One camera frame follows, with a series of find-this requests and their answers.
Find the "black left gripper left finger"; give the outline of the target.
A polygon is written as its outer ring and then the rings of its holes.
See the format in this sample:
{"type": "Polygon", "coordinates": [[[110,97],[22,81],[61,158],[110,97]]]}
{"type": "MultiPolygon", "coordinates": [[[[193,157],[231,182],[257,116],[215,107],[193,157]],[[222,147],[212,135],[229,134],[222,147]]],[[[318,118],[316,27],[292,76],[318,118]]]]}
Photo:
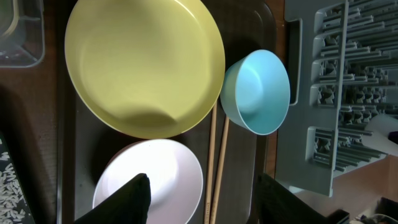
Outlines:
{"type": "Polygon", "coordinates": [[[74,224],[146,224],[150,203],[150,180],[140,173],[74,224]]]}

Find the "light blue bowl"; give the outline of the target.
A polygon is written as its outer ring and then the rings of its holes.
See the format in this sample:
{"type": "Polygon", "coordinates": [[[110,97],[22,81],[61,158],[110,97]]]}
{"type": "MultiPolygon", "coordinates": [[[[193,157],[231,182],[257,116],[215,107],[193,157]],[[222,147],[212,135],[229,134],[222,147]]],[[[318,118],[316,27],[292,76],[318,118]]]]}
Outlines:
{"type": "Polygon", "coordinates": [[[287,115],[290,83],[284,64],[268,50],[255,50],[227,69],[220,93],[229,119],[257,135],[277,130],[287,115]]]}

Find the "white bowl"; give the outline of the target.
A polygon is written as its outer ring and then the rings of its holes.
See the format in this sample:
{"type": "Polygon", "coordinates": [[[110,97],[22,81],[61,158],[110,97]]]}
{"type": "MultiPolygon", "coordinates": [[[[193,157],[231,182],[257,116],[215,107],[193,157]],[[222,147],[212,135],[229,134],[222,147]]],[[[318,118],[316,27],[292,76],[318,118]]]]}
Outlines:
{"type": "Polygon", "coordinates": [[[96,184],[92,207],[140,173],[150,181],[147,223],[186,224],[191,220],[203,192],[203,172],[194,153],[171,139],[135,142],[116,153],[96,184]]]}

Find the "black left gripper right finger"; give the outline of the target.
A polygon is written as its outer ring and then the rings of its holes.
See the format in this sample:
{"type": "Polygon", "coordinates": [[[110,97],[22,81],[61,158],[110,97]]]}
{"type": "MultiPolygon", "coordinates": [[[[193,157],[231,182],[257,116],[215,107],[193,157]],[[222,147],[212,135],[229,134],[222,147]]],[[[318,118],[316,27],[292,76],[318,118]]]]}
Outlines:
{"type": "Polygon", "coordinates": [[[263,224],[345,224],[349,213],[336,210],[324,216],[267,174],[257,177],[255,186],[256,212],[263,224]]]}

